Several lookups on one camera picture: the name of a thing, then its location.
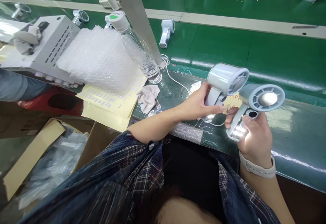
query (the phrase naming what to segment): hand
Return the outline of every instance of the hand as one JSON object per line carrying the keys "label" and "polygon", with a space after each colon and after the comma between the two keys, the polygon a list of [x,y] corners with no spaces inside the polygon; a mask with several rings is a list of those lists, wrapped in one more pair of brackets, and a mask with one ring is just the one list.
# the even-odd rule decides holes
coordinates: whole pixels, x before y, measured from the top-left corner
{"label": "hand", "polygon": [[[230,123],[239,108],[233,107],[228,110],[225,119],[225,127],[230,128]],[[244,158],[252,163],[265,169],[272,167],[271,150],[272,150],[272,132],[269,128],[265,113],[261,112],[255,120],[247,115],[242,118],[248,131],[242,136],[238,143],[238,148]]]}
{"label": "hand", "polygon": [[218,114],[224,111],[224,106],[205,106],[204,100],[209,89],[208,82],[203,83],[182,104],[175,107],[175,112],[182,120],[195,120],[209,114]]}

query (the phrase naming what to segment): fingernail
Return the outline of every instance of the fingernail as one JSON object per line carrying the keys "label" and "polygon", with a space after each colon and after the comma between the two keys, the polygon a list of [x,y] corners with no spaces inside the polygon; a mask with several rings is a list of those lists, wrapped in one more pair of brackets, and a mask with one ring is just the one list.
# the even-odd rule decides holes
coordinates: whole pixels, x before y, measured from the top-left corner
{"label": "fingernail", "polygon": [[250,117],[247,116],[247,115],[244,115],[244,116],[242,117],[242,120],[243,120],[244,122],[250,122],[250,121],[252,121],[252,118],[250,118]]}

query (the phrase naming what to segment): plastic water bottle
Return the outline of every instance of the plastic water bottle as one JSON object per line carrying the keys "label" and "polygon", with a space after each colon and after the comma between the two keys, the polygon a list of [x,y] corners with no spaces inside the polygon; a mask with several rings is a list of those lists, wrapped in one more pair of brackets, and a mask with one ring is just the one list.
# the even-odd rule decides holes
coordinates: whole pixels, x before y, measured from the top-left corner
{"label": "plastic water bottle", "polygon": [[130,27],[122,11],[114,11],[109,15],[113,27],[121,34],[121,40],[129,57],[140,66],[141,71],[150,83],[159,83],[162,74],[143,38]]}

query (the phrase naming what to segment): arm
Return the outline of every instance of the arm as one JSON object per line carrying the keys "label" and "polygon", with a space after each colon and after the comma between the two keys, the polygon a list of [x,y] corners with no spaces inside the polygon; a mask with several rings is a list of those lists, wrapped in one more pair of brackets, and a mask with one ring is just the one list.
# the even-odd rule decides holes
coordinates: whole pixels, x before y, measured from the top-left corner
{"label": "arm", "polygon": [[205,106],[204,99],[209,89],[207,82],[193,92],[182,104],[131,125],[128,130],[144,144],[163,139],[183,120],[195,120],[204,115],[222,113],[224,106]]}
{"label": "arm", "polygon": [[[228,110],[229,114],[225,119],[226,128],[230,128],[230,123],[237,110],[238,108]],[[256,120],[245,115],[243,116],[243,122],[249,132],[238,143],[239,150],[244,158],[250,160],[252,163],[265,169],[271,168],[273,139],[265,113],[260,113]],[[242,164],[240,164],[240,176],[272,208],[281,223],[294,223],[279,188],[276,176],[271,179],[260,177],[247,171]]]}

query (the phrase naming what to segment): bottle cap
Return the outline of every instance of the bottle cap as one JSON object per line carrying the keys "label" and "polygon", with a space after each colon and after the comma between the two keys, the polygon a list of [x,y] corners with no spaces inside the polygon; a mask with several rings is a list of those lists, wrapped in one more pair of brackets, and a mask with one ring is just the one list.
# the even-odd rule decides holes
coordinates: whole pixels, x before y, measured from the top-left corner
{"label": "bottle cap", "polygon": [[122,11],[114,11],[109,15],[109,21],[118,32],[124,32],[130,24]]}

